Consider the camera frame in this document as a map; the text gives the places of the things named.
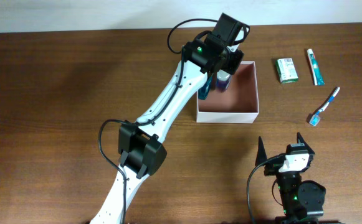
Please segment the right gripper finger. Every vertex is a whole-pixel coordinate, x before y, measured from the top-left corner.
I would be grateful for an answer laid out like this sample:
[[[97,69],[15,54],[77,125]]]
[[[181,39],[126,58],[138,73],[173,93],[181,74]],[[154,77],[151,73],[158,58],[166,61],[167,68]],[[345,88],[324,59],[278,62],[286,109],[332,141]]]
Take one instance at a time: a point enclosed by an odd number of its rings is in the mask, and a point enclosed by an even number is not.
[[[266,155],[266,151],[265,151],[265,147],[264,147],[264,142],[263,142],[262,138],[259,136],[258,150],[257,150],[256,159],[255,159],[255,166],[262,164],[266,160],[267,160],[267,155]]]
[[[304,146],[305,146],[306,150],[308,151],[309,155],[314,155],[315,154],[313,149],[306,143],[306,141],[304,140],[304,138],[302,137],[300,132],[297,133],[297,142],[300,143],[300,144],[304,144]]]

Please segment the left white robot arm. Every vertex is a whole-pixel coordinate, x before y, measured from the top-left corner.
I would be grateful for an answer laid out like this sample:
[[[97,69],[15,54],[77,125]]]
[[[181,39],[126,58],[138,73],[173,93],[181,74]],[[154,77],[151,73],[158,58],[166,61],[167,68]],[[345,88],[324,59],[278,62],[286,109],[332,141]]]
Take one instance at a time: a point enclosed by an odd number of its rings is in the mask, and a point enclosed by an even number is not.
[[[92,223],[124,223],[126,211],[142,183],[154,175],[166,159],[163,146],[174,120],[189,99],[209,92],[212,76],[235,74],[244,56],[239,50],[250,26],[221,14],[213,30],[205,30],[185,43],[174,75],[155,102],[136,121],[120,120],[119,163],[114,183]]]

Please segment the clear purple spray bottle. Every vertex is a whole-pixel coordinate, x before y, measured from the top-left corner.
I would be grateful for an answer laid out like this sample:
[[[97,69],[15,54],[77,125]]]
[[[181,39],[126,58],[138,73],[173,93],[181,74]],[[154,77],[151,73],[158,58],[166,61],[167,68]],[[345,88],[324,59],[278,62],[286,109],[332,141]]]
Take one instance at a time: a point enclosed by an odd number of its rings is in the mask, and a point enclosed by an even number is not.
[[[218,71],[216,75],[216,90],[221,92],[226,91],[230,84],[231,76],[231,74],[223,70]]]

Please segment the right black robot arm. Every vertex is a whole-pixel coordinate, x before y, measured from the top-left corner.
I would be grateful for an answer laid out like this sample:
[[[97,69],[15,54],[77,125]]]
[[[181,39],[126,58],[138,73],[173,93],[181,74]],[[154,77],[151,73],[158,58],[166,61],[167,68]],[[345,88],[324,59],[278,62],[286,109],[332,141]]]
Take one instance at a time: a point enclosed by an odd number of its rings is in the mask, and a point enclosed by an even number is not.
[[[312,180],[302,180],[301,174],[310,168],[315,152],[297,133],[297,142],[286,151],[268,158],[262,138],[258,140],[255,165],[264,167],[265,176],[274,176],[278,185],[284,216],[275,222],[318,223],[323,216],[326,188]]]

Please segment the teal mouthwash bottle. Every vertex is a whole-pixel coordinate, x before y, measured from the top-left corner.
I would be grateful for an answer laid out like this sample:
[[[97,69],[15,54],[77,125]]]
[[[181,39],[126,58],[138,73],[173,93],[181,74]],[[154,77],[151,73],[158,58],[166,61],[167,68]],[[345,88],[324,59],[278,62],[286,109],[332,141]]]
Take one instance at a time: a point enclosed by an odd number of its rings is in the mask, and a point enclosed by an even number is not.
[[[198,90],[198,98],[200,100],[205,100],[211,89],[212,77],[209,77],[205,84]]]

